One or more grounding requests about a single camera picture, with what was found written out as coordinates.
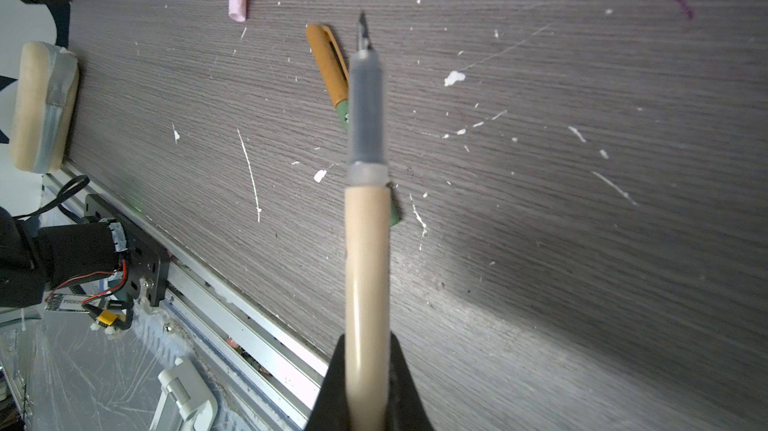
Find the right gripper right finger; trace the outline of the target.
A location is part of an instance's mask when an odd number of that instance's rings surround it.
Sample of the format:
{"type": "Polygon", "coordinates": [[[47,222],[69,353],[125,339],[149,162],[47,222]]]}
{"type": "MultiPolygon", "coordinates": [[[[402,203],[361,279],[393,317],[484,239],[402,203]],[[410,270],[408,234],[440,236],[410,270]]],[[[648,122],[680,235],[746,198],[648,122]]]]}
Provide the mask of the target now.
{"type": "Polygon", "coordinates": [[[386,408],[388,431],[433,431],[410,373],[399,340],[390,334],[389,396],[386,408]]]}

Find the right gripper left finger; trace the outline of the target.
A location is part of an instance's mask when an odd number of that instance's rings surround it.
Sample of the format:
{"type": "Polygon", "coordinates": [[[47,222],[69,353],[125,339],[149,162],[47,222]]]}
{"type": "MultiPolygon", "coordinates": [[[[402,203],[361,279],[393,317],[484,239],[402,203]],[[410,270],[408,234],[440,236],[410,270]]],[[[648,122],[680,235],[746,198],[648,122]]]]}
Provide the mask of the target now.
{"type": "Polygon", "coordinates": [[[342,334],[329,362],[305,431],[346,431],[345,335],[342,334]]]}

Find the green cap beige pen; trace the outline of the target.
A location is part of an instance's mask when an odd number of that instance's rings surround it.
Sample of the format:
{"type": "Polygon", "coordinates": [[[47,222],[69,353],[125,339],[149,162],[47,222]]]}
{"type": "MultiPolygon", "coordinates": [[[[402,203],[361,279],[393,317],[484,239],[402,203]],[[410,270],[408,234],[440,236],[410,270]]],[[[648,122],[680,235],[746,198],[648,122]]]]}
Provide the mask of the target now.
{"type": "Polygon", "coordinates": [[[349,63],[345,392],[353,430],[382,430],[389,394],[389,227],[384,71],[364,15],[349,63]]]}

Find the gold cap green pen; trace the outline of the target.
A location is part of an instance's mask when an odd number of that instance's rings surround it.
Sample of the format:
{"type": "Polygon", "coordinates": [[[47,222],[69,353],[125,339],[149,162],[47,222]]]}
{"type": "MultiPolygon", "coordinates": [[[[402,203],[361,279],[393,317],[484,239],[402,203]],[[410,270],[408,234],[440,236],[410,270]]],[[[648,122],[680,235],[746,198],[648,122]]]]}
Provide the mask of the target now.
{"type": "Polygon", "coordinates": [[[386,232],[399,221],[389,185],[385,76],[367,28],[345,64],[330,27],[311,24],[306,36],[332,105],[347,132],[346,220],[386,232]]]}

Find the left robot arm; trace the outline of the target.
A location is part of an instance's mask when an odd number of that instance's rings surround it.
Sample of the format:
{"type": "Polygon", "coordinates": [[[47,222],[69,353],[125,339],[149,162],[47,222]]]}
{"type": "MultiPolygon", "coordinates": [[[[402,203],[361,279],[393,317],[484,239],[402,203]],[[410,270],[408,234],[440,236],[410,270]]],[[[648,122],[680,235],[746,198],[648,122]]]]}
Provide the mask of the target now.
{"type": "MultiPolygon", "coordinates": [[[[34,175],[60,170],[80,81],[67,48],[30,41],[20,54],[9,137],[14,167],[34,175]]],[[[79,217],[65,203],[91,183],[77,175],[38,209],[1,212],[1,305],[26,308],[62,288],[129,276],[130,234],[120,219],[79,217]]]]}

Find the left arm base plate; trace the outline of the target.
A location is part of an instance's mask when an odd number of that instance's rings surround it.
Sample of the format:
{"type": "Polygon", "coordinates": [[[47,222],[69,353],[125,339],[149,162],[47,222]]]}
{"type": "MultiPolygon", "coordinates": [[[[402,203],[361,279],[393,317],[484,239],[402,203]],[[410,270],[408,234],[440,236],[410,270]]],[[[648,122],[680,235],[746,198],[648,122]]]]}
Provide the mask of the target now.
{"type": "Polygon", "coordinates": [[[127,240],[127,282],[122,291],[134,300],[145,299],[151,307],[158,307],[165,297],[170,254],[154,237],[133,218],[122,212],[98,194],[85,198],[85,215],[118,221],[127,240]]]}

